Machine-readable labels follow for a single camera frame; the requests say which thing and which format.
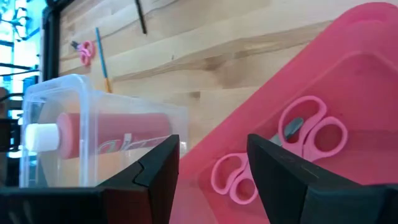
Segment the scissors blade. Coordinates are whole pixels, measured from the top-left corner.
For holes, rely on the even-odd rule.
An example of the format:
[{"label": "scissors blade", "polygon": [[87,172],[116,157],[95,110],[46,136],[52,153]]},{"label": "scissors blade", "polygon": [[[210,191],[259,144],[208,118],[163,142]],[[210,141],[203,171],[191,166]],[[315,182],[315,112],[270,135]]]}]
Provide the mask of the scissors blade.
[{"label": "scissors blade", "polygon": [[71,44],[70,44],[75,50],[77,50],[77,46],[79,46],[79,43],[78,42],[76,42],[76,41],[72,41],[71,42]]},{"label": "scissors blade", "polygon": [[[304,119],[303,118],[294,118],[289,124],[287,124],[287,126],[284,129],[284,135],[286,139],[289,139],[290,137],[292,137],[292,135],[294,133],[296,133],[296,131],[298,131],[301,126],[303,126],[304,123]],[[281,146],[282,143],[279,139],[279,135],[278,133],[276,133],[271,139],[270,142]]]}]

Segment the clear plastic container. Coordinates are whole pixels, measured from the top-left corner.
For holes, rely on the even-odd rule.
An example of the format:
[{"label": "clear plastic container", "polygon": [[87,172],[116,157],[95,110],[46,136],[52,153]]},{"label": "clear plastic container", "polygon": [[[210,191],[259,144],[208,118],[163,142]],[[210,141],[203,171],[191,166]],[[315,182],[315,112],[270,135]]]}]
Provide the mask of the clear plastic container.
[{"label": "clear plastic container", "polygon": [[[23,110],[20,187],[96,186],[138,160],[170,134],[180,135],[180,153],[187,150],[186,108],[97,91],[88,77],[83,75],[67,75],[29,87],[24,97]],[[60,114],[64,113],[80,116],[80,122],[77,122],[77,157],[65,159],[60,156],[57,148],[37,151],[37,155],[32,156],[32,152],[26,148],[26,127],[30,124],[55,124]],[[148,135],[148,127],[150,129],[155,126],[151,118],[153,114],[166,118],[169,131],[163,132],[164,136],[148,137],[151,136]],[[141,134],[137,142],[134,142],[135,133],[132,138],[131,134],[126,133],[130,137],[128,143],[133,147],[120,146],[116,151],[100,152],[98,149],[102,146],[102,136],[118,130],[114,127],[126,129],[131,126],[131,132],[140,129],[133,122],[134,119],[113,119],[113,128],[110,128],[109,120],[103,119],[104,116],[143,117],[139,120],[139,126],[145,126],[147,132]]]}]

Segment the pink bottle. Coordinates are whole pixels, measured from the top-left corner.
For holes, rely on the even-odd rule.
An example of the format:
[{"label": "pink bottle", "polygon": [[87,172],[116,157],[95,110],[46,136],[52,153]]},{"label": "pink bottle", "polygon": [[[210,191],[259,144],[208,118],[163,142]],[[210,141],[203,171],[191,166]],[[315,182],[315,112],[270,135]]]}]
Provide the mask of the pink bottle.
[{"label": "pink bottle", "polygon": [[[171,134],[166,114],[100,114],[97,122],[98,154],[153,147]],[[29,124],[25,146],[34,152],[58,150],[60,157],[79,156],[80,114],[62,113],[56,124]]]}]

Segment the plastic container lid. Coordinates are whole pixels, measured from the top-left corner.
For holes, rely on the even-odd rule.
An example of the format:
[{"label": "plastic container lid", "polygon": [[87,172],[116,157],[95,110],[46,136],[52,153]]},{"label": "plastic container lid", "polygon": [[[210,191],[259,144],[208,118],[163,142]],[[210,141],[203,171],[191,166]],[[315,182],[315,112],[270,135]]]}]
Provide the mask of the plastic container lid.
[{"label": "plastic container lid", "polygon": [[[223,155],[246,150],[248,134],[273,136],[285,107],[305,95],[324,100],[328,116],[342,120],[349,131],[345,148],[336,156],[315,161],[316,165],[363,185],[398,182],[397,37],[396,6],[368,3],[349,10],[180,160],[178,178],[194,181],[198,177],[197,184],[216,218],[213,223],[269,223],[259,197],[241,206],[229,195],[216,193],[210,184],[211,169]],[[299,114],[313,115],[303,110],[292,116]],[[333,140],[329,134],[319,137],[320,144]],[[228,177],[239,165],[231,164],[220,176]],[[239,186],[242,192],[251,190],[247,183]],[[208,207],[194,204],[183,209],[201,214]]]},{"label": "plastic container lid", "polygon": [[25,130],[25,146],[32,152],[53,151],[60,144],[57,124],[28,124]]}]

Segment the pencil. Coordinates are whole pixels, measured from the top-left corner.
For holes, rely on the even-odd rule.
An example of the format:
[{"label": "pencil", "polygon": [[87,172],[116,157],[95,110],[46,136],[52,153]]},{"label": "pencil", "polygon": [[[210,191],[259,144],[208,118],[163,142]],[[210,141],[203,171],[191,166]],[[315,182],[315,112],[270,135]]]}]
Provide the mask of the pencil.
[{"label": "pencil", "polygon": [[105,65],[104,53],[102,51],[100,31],[98,30],[97,27],[95,27],[95,34],[97,36],[99,58],[101,59],[102,73],[104,74],[104,78],[105,78],[105,88],[108,93],[112,93],[111,84],[109,83],[108,74],[106,73],[106,65]]}]

